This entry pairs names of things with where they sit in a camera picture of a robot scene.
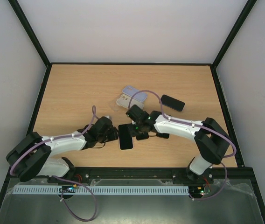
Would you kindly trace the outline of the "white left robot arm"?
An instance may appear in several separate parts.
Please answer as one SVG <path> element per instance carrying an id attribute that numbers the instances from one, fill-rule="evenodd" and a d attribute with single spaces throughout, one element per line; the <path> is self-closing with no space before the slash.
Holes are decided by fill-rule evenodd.
<path id="1" fill-rule="evenodd" d="M 71 180 L 75 166 L 68 158 L 56 158 L 56 155 L 94 148 L 98 143 L 104 145 L 117 140 L 118 136 L 117 128 L 108 117 L 101 117 L 95 124 L 66 135 L 41 136 L 32 132 L 7 154 L 10 175 L 17 176 L 21 182 L 37 176 Z"/>

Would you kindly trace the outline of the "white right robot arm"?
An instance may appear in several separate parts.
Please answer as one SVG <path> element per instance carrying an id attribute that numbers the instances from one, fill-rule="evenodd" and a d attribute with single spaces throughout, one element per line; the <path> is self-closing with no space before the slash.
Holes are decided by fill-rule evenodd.
<path id="1" fill-rule="evenodd" d="M 128 130 L 132 137 L 143 133 L 169 134 L 192 140 L 197 145 L 199 155 L 194 157 L 186 169 L 186 177 L 196 183 L 213 165 L 219 165 L 231 146 L 235 148 L 231 138 L 222 127 L 212 118 L 204 121 L 193 121 L 166 115 L 163 111 L 152 111 L 150 114 L 131 106 L 127 117 L 132 120 Z"/>

